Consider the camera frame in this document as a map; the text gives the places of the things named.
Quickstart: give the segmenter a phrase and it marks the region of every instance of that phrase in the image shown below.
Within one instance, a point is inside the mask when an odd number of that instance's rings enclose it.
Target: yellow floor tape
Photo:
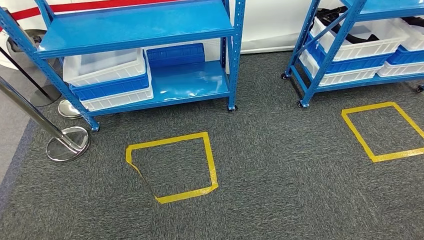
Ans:
[[[381,109],[386,107],[394,107],[400,113],[400,115],[402,115],[402,117],[413,127],[413,129],[415,129],[415,131],[417,131],[419,135],[424,139],[423,130],[421,130],[421,128],[406,114],[404,110],[402,110],[402,108],[399,105],[397,105],[395,102],[392,102],[392,101],[373,104],[373,105],[359,106],[359,107],[354,107],[349,109],[343,109],[341,111],[341,116],[343,117],[344,121],[347,123],[349,128],[352,130],[353,134],[355,134],[357,140],[362,145],[366,154],[374,163],[424,154],[424,147],[422,147],[422,148],[417,148],[417,149],[412,149],[407,151],[399,151],[399,152],[388,153],[388,154],[377,155],[377,156],[374,155],[373,151],[371,151],[370,147],[365,142],[364,138],[362,138],[357,128],[349,119],[348,114],[358,113],[358,112],[368,111],[373,109]]]
[[[209,167],[211,186],[204,187],[197,190],[177,193],[177,194],[169,195],[169,196],[157,197],[156,195],[154,194],[153,195],[154,195],[154,198],[161,204],[166,204],[166,203],[171,203],[175,201],[202,196],[218,188],[217,172],[215,171],[215,163],[214,163],[214,157],[212,156],[211,142],[209,141],[209,135],[207,132],[199,132],[199,133],[194,133],[194,134],[189,134],[184,136],[177,136],[177,137],[172,137],[172,138],[167,138],[162,140],[149,141],[149,142],[129,145],[126,148],[125,160],[131,167],[133,167],[137,171],[137,173],[141,177],[143,177],[140,170],[133,164],[132,155],[131,155],[131,152],[133,150],[150,148],[150,147],[155,147],[155,146],[160,146],[165,144],[172,144],[172,143],[177,143],[177,142],[186,141],[186,140],[200,139],[200,138],[203,139],[203,143],[204,143],[204,150],[206,152],[207,165]]]

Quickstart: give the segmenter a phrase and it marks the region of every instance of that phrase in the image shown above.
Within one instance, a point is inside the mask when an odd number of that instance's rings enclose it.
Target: blue metal shelf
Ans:
[[[340,0],[351,8],[356,0]],[[367,0],[356,21],[411,17],[424,13],[422,0]]]
[[[99,123],[93,116],[105,114],[223,97],[228,98],[228,110],[236,110],[246,0],[235,2],[233,25],[229,0],[179,0],[64,15],[55,15],[46,0],[35,2],[48,28],[38,49],[1,7],[0,26],[81,113],[93,131],[99,130]],[[185,61],[184,65],[152,68],[153,99],[92,112],[81,104],[46,61],[48,58],[61,60],[65,56],[213,38],[220,38],[219,61],[193,63],[193,60]],[[228,77],[225,73],[227,60]]]
[[[308,107],[309,102],[314,96],[315,93],[349,89],[370,85],[378,84],[388,84],[388,83],[398,83],[405,82],[410,80],[423,79],[424,74],[410,74],[410,75],[400,75],[392,77],[379,77],[377,74],[370,79],[357,80],[339,84],[332,84],[326,86],[320,86],[320,82],[323,79],[324,75],[329,71],[333,63],[333,59],[336,56],[337,52],[340,49],[340,46],[346,39],[349,31],[352,29],[353,25],[359,21],[370,21],[378,19],[388,19],[388,18],[398,18],[398,17],[408,17],[408,16],[417,16],[424,14],[424,1],[423,0],[340,0],[344,3],[348,10],[340,15],[334,22],[327,26],[324,31],[317,34],[312,40],[307,37],[311,24],[314,21],[314,17],[317,13],[318,5],[320,0],[312,0],[312,3],[307,12],[305,21],[300,31],[300,36],[297,40],[296,46],[294,47],[294,52],[291,55],[289,64],[285,69],[284,73],[281,75],[283,79],[291,77],[292,75],[298,81],[303,94],[299,91],[300,101],[298,102],[299,107]],[[319,70],[315,74],[315,78],[312,78],[311,73],[308,69],[303,66],[306,76],[309,78],[310,84],[306,85],[298,70],[295,68],[295,65],[299,62],[300,54],[314,44],[319,38],[321,38],[326,32],[332,29],[335,25],[340,23],[344,19],[341,28],[339,29],[335,39],[328,50],[327,54],[323,59],[320,59]]]
[[[220,61],[208,61],[151,69],[153,98],[127,105],[91,111],[90,116],[115,114],[160,106],[229,97],[227,74]]]
[[[57,15],[37,55],[57,58],[233,35],[221,0],[185,0]]]

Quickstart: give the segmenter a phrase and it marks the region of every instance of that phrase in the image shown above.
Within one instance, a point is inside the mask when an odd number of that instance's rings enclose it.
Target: stanchion base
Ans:
[[[62,133],[79,145],[82,150],[72,152],[56,138],[50,139],[45,149],[47,156],[55,162],[72,161],[81,156],[90,145],[89,133],[80,126],[73,126],[62,130]]]
[[[82,118],[80,112],[72,106],[68,100],[62,100],[57,106],[59,114],[66,119],[79,119]]]
[[[62,95],[53,85],[43,86],[42,89],[48,94],[49,97],[44,96],[40,90],[35,91],[29,102],[36,107],[44,107],[52,104]]]

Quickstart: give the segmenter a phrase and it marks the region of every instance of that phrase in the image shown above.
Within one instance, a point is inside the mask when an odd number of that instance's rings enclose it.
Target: stacked bins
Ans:
[[[408,38],[377,72],[380,77],[424,73],[424,20],[420,17],[405,19],[412,20],[411,24],[401,18],[392,20],[394,25],[408,35]]]
[[[89,111],[154,97],[149,62],[140,48],[65,57],[63,80]]]
[[[306,43],[322,32],[326,26],[317,18]],[[319,86],[328,86],[365,79],[371,79],[383,67],[385,61],[406,40],[407,35],[394,26],[390,20],[357,22],[351,31],[352,36],[368,39],[374,34],[378,40],[351,43],[345,40],[336,53],[333,62],[326,69]],[[313,79],[336,38],[331,30],[318,41],[310,44],[300,56],[306,72]]]

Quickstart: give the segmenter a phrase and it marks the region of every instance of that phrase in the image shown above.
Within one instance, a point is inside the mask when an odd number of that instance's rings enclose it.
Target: red stripe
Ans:
[[[163,2],[173,2],[177,0],[106,0],[106,1],[92,1],[92,2],[80,2],[70,4],[58,4],[52,5],[51,9],[53,12],[67,12],[67,11],[80,11],[90,9],[105,9],[105,8],[116,8],[131,5],[141,4],[156,4]]]
[[[51,9],[53,10],[53,12],[60,13],[60,12],[68,12],[68,11],[106,9],[106,8],[125,7],[125,6],[131,6],[131,5],[156,4],[156,3],[174,2],[174,1],[178,1],[178,0],[103,0],[103,1],[51,5]],[[18,21],[21,19],[26,19],[26,18],[40,15],[40,10],[38,7],[33,7],[33,8],[25,9],[22,11],[14,12],[11,15],[16,21]]]

